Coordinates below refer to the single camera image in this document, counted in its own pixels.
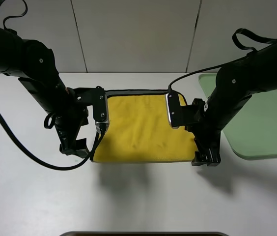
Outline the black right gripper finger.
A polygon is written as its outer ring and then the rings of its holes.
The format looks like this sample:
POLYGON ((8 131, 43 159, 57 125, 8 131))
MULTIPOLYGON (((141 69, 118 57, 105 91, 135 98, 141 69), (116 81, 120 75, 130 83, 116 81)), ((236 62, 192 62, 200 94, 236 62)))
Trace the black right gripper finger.
POLYGON ((220 164, 220 149, 217 147, 211 147, 206 151, 207 164, 220 164))
POLYGON ((194 159, 191 162, 192 166, 201 166, 208 163, 207 157, 205 153, 201 153, 199 151, 196 151, 194 153, 194 159))

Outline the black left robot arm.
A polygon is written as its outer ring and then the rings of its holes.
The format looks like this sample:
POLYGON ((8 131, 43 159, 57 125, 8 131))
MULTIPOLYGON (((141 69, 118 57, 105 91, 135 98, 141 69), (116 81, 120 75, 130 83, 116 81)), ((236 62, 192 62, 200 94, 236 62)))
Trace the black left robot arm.
POLYGON ((86 158, 85 140, 77 140, 87 111, 78 105, 72 88, 67 88, 55 66, 53 51, 37 40, 23 40, 0 28, 0 73, 18 77, 20 83, 48 114, 45 128, 56 128, 60 152, 86 158))

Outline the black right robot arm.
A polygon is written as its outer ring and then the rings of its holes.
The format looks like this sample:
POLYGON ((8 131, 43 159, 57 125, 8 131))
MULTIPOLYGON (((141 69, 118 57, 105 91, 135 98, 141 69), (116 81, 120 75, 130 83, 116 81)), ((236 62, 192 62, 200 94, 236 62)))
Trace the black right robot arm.
POLYGON ((262 50, 251 50, 245 59, 220 68, 216 86, 207 101, 194 99, 185 130, 194 134, 198 150, 193 166, 217 166, 221 131, 254 94, 277 89, 277 39, 262 50))

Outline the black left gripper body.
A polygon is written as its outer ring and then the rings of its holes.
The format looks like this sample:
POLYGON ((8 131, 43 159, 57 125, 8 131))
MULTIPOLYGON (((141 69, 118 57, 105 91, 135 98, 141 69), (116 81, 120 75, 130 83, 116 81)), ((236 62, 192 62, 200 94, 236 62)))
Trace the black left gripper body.
POLYGON ((61 105, 59 110, 51 111, 44 119, 44 128, 56 128, 63 148, 78 148, 77 140, 81 126, 88 124, 88 109, 80 103, 74 89, 68 88, 68 103, 61 105))

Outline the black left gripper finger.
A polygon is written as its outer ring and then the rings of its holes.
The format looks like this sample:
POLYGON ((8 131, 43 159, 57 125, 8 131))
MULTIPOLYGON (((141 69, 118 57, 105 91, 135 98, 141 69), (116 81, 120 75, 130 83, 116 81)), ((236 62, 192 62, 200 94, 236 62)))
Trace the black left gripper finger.
POLYGON ((87 157, 89 154, 89 149, 87 148, 87 139, 79 139, 76 140, 76 146, 75 146, 75 155, 77 157, 87 157))
POLYGON ((65 155, 78 155, 75 144, 73 144, 71 146, 65 146, 63 144, 60 144, 59 151, 65 155))

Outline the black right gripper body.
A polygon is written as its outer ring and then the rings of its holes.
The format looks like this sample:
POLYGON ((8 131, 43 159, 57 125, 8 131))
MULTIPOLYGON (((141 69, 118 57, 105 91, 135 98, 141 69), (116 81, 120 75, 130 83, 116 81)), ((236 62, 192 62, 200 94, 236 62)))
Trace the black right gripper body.
POLYGON ((221 105, 211 98, 196 98, 184 107, 186 130, 192 132, 203 149, 219 149, 222 129, 221 105))

